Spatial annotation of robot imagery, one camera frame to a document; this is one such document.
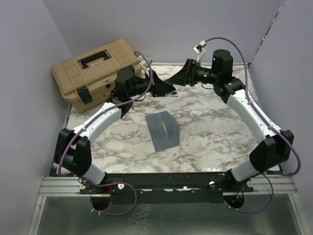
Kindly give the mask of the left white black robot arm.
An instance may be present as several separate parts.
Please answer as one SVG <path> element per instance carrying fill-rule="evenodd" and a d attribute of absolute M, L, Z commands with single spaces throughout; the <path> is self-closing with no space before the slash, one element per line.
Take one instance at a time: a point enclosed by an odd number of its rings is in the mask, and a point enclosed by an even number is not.
<path fill-rule="evenodd" d="M 130 110 L 134 97 L 146 93 L 164 97 L 175 91 L 174 86 L 162 81 L 155 71 L 140 78 L 134 69 L 127 67 L 116 74 L 115 88 L 111 95 L 91 118 L 72 130 L 64 128 L 57 139 L 54 163 L 70 173 L 91 182 L 97 193 L 107 190 L 105 172 L 92 163 L 91 145 L 111 124 L 120 120 Z"/>

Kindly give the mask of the white glue stick cap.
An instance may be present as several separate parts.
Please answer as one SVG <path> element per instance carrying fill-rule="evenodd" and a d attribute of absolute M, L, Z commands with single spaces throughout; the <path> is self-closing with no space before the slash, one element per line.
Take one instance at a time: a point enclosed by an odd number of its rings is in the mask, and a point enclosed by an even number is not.
<path fill-rule="evenodd" d="M 196 116 L 198 115 L 198 112 L 197 112 L 196 110 L 193 110 L 193 111 L 191 112 L 191 114 L 192 114 L 193 117 L 196 117 Z"/>

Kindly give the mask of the grey paper envelope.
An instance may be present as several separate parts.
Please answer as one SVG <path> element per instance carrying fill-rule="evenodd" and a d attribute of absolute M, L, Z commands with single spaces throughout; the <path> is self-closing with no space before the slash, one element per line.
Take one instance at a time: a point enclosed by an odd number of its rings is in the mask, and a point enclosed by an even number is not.
<path fill-rule="evenodd" d="M 168 111 L 145 117 L 155 152 L 163 151 L 180 144 L 180 124 Z"/>

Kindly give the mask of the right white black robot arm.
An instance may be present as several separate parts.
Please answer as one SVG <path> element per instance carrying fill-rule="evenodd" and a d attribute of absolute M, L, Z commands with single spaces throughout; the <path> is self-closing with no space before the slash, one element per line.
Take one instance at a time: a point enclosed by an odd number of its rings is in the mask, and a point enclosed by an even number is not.
<path fill-rule="evenodd" d="M 294 135 L 283 131 L 260 109 L 244 83 L 232 75 L 233 57 L 225 49 L 213 52 L 212 67 L 204 68 L 199 62 L 187 59 L 183 68 L 169 78 L 169 82 L 179 86 L 194 86 L 197 83 L 213 85 L 214 92 L 229 105 L 247 125 L 257 142 L 249 159 L 227 172 L 225 187 L 229 191 L 238 190 L 244 180 L 286 162 L 290 156 L 290 145 Z"/>

